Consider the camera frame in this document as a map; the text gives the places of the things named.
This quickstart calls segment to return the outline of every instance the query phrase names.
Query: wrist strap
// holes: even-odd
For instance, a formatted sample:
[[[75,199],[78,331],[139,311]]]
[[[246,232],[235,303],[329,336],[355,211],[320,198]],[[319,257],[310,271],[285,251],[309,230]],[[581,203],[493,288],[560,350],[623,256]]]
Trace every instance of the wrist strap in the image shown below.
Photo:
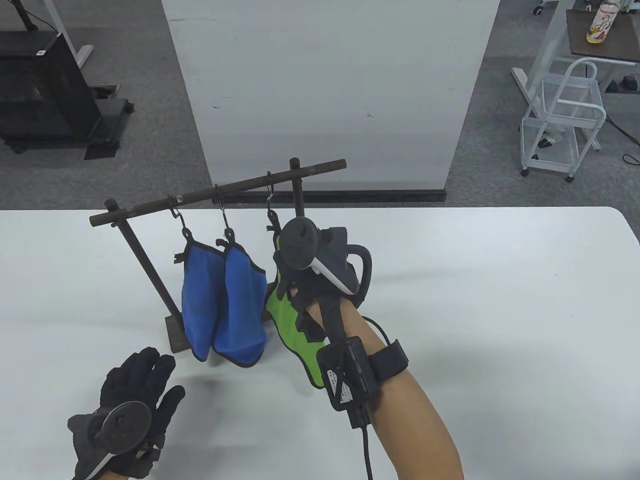
[[[403,372],[409,366],[409,359],[400,346],[400,342],[396,340],[379,352],[369,355],[369,363],[371,363],[376,380],[382,384]]]

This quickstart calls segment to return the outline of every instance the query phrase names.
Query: blue towel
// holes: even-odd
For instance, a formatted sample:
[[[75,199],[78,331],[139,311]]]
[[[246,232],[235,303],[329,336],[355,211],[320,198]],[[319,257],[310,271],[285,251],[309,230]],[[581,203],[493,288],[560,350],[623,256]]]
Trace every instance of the blue towel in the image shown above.
[[[225,257],[220,250],[188,236],[182,259],[184,331],[194,356],[204,362],[209,356],[213,334],[224,311],[220,303],[226,297]]]
[[[244,248],[219,240],[225,245],[225,291],[220,301],[214,331],[213,350],[240,367],[256,364],[267,342],[262,312],[267,294],[267,277]]]

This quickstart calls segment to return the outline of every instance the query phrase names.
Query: plastic bottle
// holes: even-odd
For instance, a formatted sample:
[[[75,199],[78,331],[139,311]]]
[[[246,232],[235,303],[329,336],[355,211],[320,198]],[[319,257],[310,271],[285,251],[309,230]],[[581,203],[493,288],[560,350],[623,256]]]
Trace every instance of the plastic bottle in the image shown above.
[[[621,7],[621,0],[604,0],[602,2],[596,17],[593,19],[591,28],[589,28],[589,33],[587,33],[587,42],[590,44],[604,42]]]

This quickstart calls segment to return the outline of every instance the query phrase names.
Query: gray carpet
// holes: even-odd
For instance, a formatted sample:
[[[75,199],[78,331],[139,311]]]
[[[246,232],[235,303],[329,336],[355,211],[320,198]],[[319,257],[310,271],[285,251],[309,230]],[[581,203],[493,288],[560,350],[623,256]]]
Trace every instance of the gray carpet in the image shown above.
[[[28,9],[46,16],[37,0]],[[0,209],[93,209],[110,196],[122,205],[167,192],[211,185],[184,81],[160,0],[57,0],[76,45],[96,51],[83,68],[89,83],[122,83],[136,103],[115,159],[84,162],[81,151],[27,152],[0,146]],[[439,206],[610,205],[640,236],[640,168],[623,153],[640,156],[610,125],[604,146],[591,152],[572,184],[562,175],[534,171],[522,178],[518,124],[526,104],[509,70],[528,69],[553,13],[533,17],[536,0],[502,0]],[[18,29],[12,7],[0,0],[0,29]],[[640,97],[607,96],[612,118],[640,135]]]
[[[444,206],[514,207],[608,205],[620,210],[640,237],[640,167],[625,164],[624,153],[640,158],[640,148],[610,125],[598,135],[603,146],[585,158],[575,181],[552,172],[519,175],[518,125],[527,109],[511,77],[511,67],[528,70],[547,30],[554,4],[541,17],[536,0],[502,0],[477,78],[458,149],[447,181]],[[606,95],[610,117],[640,136],[640,95]]]
[[[38,1],[23,3],[49,19]],[[136,112],[114,159],[84,161],[83,150],[16,156],[0,145],[0,209],[96,209],[111,196],[133,205],[211,186],[160,0],[56,5],[76,48],[95,46],[83,67],[87,82],[122,83],[119,97],[134,102]],[[5,0],[0,29],[24,29]]]

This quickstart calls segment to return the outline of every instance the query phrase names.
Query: green towel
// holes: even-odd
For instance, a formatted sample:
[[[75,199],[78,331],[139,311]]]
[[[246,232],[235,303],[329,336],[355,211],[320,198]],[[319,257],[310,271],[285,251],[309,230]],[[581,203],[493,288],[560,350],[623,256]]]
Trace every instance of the green towel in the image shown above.
[[[298,312],[291,306],[287,295],[282,300],[278,300],[276,292],[280,281],[280,273],[278,273],[277,281],[270,285],[267,293],[266,311],[276,324],[282,343],[302,362],[311,385],[322,389],[324,382],[316,355],[318,350],[324,347],[324,342],[308,342],[305,334],[297,330]]]

